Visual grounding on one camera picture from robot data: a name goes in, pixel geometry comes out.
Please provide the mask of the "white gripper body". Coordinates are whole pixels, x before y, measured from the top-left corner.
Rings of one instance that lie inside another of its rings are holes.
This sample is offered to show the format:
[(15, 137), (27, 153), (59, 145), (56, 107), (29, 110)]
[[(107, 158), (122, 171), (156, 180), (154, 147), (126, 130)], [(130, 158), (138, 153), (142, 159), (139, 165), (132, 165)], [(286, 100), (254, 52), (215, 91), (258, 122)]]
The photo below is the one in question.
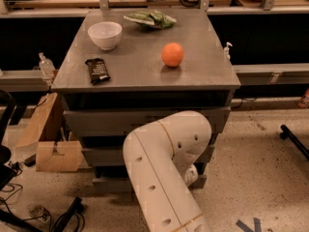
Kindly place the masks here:
[(184, 182), (187, 186), (192, 185), (198, 179), (198, 172), (194, 164), (192, 164), (184, 174)]

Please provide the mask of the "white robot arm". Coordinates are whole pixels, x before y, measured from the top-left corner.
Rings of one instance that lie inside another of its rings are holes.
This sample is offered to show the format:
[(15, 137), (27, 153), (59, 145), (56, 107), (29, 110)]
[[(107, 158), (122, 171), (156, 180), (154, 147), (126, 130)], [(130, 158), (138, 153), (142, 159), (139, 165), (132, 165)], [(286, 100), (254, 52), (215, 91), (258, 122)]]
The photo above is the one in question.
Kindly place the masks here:
[(126, 170), (150, 232), (212, 232), (188, 186), (211, 140), (208, 119), (182, 111), (128, 134)]

